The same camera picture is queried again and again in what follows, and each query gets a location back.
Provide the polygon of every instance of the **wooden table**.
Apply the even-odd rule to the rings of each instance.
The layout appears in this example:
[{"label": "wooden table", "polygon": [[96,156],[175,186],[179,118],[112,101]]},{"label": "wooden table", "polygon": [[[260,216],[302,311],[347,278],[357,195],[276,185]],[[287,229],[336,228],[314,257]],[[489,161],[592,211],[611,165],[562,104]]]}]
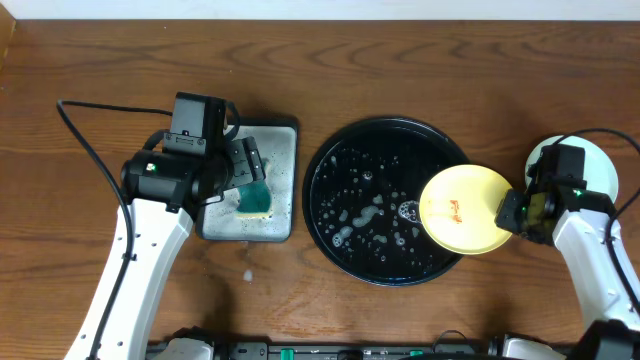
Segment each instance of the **wooden table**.
[{"label": "wooden table", "polygon": [[[114,231],[114,196],[55,101],[171,109],[177,91],[233,99],[246,115],[300,120],[296,220],[283,244],[189,238],[151,339],[192,325],[296,342],[426,343],[447,329],[479,339],[508,330],[552,342],[581,335],[553,248],[513,238],[431,283],[369,285],[316,248],[301,183],[329,135],[372,115],[422,119],[517,187],[527,154],[546,136],[610,126],[640,138],[637,24],[19,21],[0,75],[0,358],[66,353]],[[168,126],[154,115],[70,116],[116,174]],[[619,198],[628,198],[637,154],[615,138],[590,139],[614,160]],[[638,204],[622,224],[637,267]],[[242,280],[247,269],[252,283]]]}]

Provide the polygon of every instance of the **black tray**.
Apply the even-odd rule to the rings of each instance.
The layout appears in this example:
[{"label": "black tray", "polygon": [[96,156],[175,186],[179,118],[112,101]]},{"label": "black tray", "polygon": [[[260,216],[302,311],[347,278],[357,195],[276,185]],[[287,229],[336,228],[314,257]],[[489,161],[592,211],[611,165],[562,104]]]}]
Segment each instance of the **black tray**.
[{"label": "black tray", "polygon": [[[468,162],[445,134],[415,120],[375,118],[352,124],[327,140],[307,169],[302,207],[309,232],[325,256],[358,279],[389,286],[432,280],[462,255],[436,244],[421,224],[398,216],[397,210],[406,201],[418,201],[436,173]],[[374,204],[377,195],[382,204]],[[375,215],[356,227],[354,217],[361,218],[365,207],[373,213],[370,206],[378,208]],[[344,210],[348,216],[341,221]],[[345,226],[351,234],[334,243]]]}]

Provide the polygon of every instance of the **black plate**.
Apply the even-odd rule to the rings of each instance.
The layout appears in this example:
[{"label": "black plate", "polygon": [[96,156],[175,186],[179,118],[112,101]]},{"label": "black plate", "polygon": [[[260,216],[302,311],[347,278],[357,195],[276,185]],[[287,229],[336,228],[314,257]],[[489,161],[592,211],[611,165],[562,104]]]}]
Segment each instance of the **black plate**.
[{"label": "black plate", "polygon": [[[390,286],[429,281],[462,256],[436,244],[398,209],[418,201],[439,171],[467,163],[451,139],[417,121],[375,118],[352,124],[311,160],[303,185],[305,222],[325,256],[358,279]],[[415,204],[409,208],[417,212]]]}]

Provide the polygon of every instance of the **white plate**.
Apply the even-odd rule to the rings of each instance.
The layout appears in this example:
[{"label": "white plate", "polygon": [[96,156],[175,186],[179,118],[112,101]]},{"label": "white plate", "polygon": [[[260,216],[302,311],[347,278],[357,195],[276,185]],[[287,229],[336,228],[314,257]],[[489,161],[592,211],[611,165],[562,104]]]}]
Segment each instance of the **white plate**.
[{"label": "white plate", "polygon": [[[524,167],[524,178],[527,186],[531,182],[531,178],[527,176],[527,170],[538,161],[542,147],[553,144],[559,138],[560,136],[548,138],[538,144],[529,154],[527,164]],[[561,144],[579,146],[584,149],[584,175],[582,178],[587,181],[587,190],[607,194],[611,201],[615,202],[618,197],[618,173],[607,154],[591,141],[577,136],[564,139]]]}]

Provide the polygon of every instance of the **white wall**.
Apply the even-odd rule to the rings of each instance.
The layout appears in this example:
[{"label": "white wall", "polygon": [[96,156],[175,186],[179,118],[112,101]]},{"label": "white wall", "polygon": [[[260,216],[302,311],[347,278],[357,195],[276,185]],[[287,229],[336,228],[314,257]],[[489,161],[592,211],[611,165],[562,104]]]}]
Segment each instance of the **white wall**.
[{"label": "white wall", "polygon": [[640,20],[640,0],[0,0],[16,19]]}]

